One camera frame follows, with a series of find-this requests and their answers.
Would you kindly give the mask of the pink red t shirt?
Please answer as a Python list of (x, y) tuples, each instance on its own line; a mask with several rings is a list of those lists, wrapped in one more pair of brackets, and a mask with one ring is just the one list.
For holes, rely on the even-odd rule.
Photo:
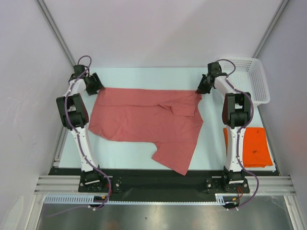
[(106, 88), (94, 103), (89, 130), (118, 142), (153, 143), (152, 159), (186, 175), (203, 119), (191, 90)]

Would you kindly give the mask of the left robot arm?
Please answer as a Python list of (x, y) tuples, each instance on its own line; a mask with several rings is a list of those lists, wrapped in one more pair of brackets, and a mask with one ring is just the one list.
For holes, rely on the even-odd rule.
[(68, 89), (56, 99), (56, 104), (62, 125), (70, 131), (77, 145), (81, 171), (85, 176), (93, 175), (89, 186), (99, 192), (105, 188), (106, 180), (100, 176), (101, 170), (93, 155), (88, 134), (89, 115), (82, 94), (86, 92), (89, 96), (96, 95), (105, 87), (97, 73), (90, 73), (89, 66), (77, 64), (73, 69)]

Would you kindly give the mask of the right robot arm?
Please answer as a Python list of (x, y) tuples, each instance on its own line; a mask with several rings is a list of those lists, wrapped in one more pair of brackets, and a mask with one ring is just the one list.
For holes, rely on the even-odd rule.
[(197, 94), (209, 94), (211, 89), (217, 89), (224, 97), (222, 110), (222, 122), (227, 130), (227, 158), (224, 166), (224, 176), (221, 186), (226, 192), (233, 192), (243, 181), (243, 141), (246, 127), (253, 119), (254, 105), (248, 92), (236, 89), (230, 82), (229, 77), (236, 70), (235, 64), (227, 59), (233, 66), (230, 73), (222, 71), (221, 60), (211, 62), (207, 65), (207, 74), (202, 75), (202, 79), (197, 87)]

